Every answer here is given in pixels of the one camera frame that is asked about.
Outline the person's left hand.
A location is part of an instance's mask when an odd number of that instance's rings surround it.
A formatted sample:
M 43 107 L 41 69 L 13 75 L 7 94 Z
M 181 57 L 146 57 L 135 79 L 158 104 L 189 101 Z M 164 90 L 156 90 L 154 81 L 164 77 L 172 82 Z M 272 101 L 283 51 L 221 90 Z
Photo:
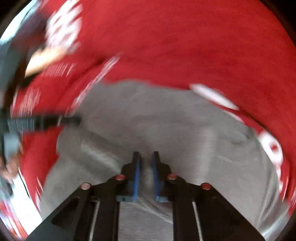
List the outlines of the person's left hand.
M 12 182 L 18 175 L 21 157 L 22 151 L 18 151 L 16 154 L 11 155 L 6 164 L 1 157 L 1 176 L 8 182 Z

